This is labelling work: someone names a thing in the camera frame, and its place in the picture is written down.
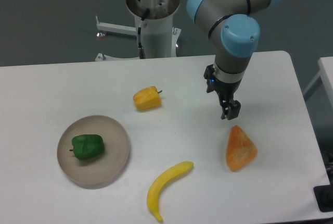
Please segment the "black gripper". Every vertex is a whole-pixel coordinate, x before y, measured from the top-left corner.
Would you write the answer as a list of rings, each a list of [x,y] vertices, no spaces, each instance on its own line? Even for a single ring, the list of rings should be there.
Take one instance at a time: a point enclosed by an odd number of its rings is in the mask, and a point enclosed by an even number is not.
[[[232,120],[238,117],[241,104],[239,101],[234,100],[234,93],[238,89],[241,80],[237,82],[224,82],[215,74],[213,64],[208,65],[205,69],[203,77],[207,81],[207,93],[215,91],[219,97],[220,105],[222,107],[221,119]]]

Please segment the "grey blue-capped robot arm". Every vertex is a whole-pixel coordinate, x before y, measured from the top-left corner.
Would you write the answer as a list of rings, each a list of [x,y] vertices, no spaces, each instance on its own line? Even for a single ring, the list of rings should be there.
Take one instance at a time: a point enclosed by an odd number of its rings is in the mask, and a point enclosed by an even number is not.
[[[234,99],[259,38],[260,26],[252,13],[280,0],[187,0],[186,10],[208,40],[216,47],[214,63],[204,72],[207,92],[216,92],[222,107],[222,119],[238,117],[241,109]],[[126,0],[135,19],[139,57],[170,57],[173,16],[180,0]]]

